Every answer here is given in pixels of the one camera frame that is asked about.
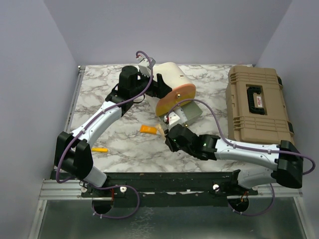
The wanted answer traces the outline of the yellow drawer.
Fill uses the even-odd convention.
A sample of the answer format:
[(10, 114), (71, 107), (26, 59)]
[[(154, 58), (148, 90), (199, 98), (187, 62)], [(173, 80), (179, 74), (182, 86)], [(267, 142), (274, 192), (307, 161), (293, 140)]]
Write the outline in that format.
[(194, 99), (195, 97), (195, 91), (189, 92), (189, 93), (174, 93), (170, 92), (168, 95), (166, 95), (163, 99), (160, 99), (155, 108), (155, 114), (156, 116), (162, 116), (164, 114), (167, 114), (170, 109), (175, 106), (176, 104), (185, 105), (186, 102), (180, 103), (182, 100), (185, 99)]

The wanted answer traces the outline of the peach top drawer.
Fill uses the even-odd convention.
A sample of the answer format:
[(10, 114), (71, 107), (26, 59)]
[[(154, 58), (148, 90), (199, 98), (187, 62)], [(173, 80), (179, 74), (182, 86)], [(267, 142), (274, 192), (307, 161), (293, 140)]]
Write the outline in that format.
[(164, 98), (160, 99), (156, 105), (157, 108), (168, 108), (176, 105), (182, 100), (193, 99), (196, 93), (194, 84), (184, 84), (172, 89)]

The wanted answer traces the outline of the cream round drawer organizer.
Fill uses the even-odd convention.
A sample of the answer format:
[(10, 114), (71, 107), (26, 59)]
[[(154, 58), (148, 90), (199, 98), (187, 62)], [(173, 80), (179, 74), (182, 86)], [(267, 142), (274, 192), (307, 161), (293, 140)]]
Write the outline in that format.
[[(192, 81), (183, 73), (183, 71), (173, 62), (167, 62), (154, 67), (154, 74), (162, 74), (164, 82), (172, 89), (184, 84), (193, 84)], [(160, 100), (156, 97), (146, 96), (146, 100), (155, 112), (156, 104)]]

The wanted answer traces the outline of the beige gold concealer tube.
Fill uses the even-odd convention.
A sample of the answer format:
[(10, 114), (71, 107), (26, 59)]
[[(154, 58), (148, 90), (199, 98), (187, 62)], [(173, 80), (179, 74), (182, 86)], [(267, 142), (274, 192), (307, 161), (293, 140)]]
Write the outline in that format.
[(161, 135), (163, 140), (166, 140), (166, 134), (168, 132), (168, 129), (166, 125), (162, 125), (161, 123), (156, 125), (157, 132)]

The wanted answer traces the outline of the grey bottom drawer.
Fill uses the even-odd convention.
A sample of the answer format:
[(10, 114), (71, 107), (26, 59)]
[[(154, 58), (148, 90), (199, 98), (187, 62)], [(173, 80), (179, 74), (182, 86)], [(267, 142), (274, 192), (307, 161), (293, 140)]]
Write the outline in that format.
[[(196, 102), (191, 101), (190, 103), (187, 103), (183, 106), (181, 106), (183, 111), (185, 112), (187, 116), (187, 123), (181, 124), (182, 126), (188, 127), (190, 124), (194, 123), (201, 115), (202, 115), (202, 110), (201, 108), (197, 105)], [(172, 110), (172, 112), (176, 113), (176, 110), (180, 107), (176, 107)]]

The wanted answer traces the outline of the orange sunscreen tube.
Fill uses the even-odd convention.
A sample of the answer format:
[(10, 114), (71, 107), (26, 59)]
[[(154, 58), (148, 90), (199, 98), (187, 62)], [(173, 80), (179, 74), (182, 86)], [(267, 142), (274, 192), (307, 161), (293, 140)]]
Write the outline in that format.
[(158, 129), (153, 126), (141, 125), (140, 133), (157, 134)]

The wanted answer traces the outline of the white blue tube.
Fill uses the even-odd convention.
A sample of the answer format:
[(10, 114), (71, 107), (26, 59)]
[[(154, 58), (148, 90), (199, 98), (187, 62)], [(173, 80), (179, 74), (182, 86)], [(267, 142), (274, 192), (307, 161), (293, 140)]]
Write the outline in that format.
[(182, 107), (176, 110), (176, 114), (179, 116), (181, 124), (187, 123), (188, 119)]

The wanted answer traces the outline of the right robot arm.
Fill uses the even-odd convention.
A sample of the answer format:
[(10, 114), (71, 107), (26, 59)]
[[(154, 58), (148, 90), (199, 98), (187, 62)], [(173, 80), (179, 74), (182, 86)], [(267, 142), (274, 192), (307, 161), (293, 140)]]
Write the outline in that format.
[(289, 141), (282, 140), (280, 144), (237, 142), (211, 134), (196, 135), (180, 124), (167, 129), (164, 135), (172, 152), (182, 150), (200, 160), (233, 160), (259, 165), (255, 171), (240, 170), (238, 177), (229, 182), (229, 189), (235, 195), (262, 184), (302, 187), (304, 158)]

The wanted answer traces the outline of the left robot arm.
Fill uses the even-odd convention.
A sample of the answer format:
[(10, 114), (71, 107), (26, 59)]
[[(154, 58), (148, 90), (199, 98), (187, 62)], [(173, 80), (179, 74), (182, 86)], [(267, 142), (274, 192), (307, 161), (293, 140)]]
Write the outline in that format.
[(106, 196), (110, 191), (107, 175), (93, 165), (91, 147), (101, 134), (119, 120), (143, 95), (165, 97), (172, 88), (164, 82), (161, 73), (142, 75), (141, 67), (125, 66), (119, 75), (118, 84), (111, 90), (99, 110), (72, 133), (62, 132), (56, 143), (54, 164), (57, 166), (56, 180), (60, 170), (93, 185), (98, 196)]

